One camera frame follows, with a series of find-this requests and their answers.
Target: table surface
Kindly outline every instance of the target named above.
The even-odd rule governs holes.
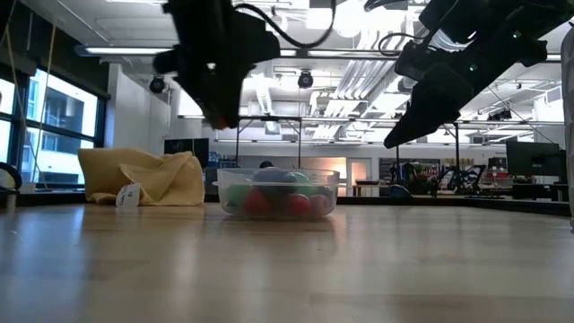
[[[341,206],[317,223],[218,205],[0,215],[1,322],[574,322],[568,219]]]

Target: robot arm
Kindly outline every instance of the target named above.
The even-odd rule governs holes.
[[[538,39],[573,15],[568,0],[432,0],[420,16],[429,35],[421,44],[407,43],[396,64],[398,74],[419,82],[385,146],[454,122],[466,103],[516,62],[526,67],[543,62],[546,41]],[[438,30],[468,46],[456,52],[429,48]]]
[[[397,2],[369,0],[365,10]],[[418,83],[410,107],[385,146],[395,147],[454,122],[466,103],[516,62],[524,66],[543,62],[546,42],[538,39],[574,16],[570,2],[574,0],[430,1],[420,15],[429,34],[421,43],[407,43],[396,62],[398,74]],[[333,17],[335,3],[331,1]],[[239,6],[258,13],[249,4]],[[179,44],[155,58],[155,69],[178,73],[176,81],[213,128],[236,127],[243,79],[255,63],[280,56],[279,41],[265,30],[264,21],[238,12],[230,0],[169,0],[163,9],[173,17]],[[312,48],[331,29],[313,44],[300,44],[279,33],[297,47]],[[430,47],[439,30],[468,46],[456,52]]]

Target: doorway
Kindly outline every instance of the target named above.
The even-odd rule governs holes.
[[[352,188],[357,180],[371,180],[370,158],[347,158],[347,196],[352,196]],[[365,188],[362,196],[372,196],[373,189]]]

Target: plastic container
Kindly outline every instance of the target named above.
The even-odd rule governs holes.
[[[262,220],[311,220],[333,212],[339,172],[220,169],[219,199],[229,214]]]

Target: yellow cloth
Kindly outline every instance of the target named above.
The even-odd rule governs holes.
[[[201,205],[204,182],[199,160],[190,152],[156,157],[129,148],[81,149],[78,159],[86,197],[114,204],[119,190],[141,183],[140,205]]]

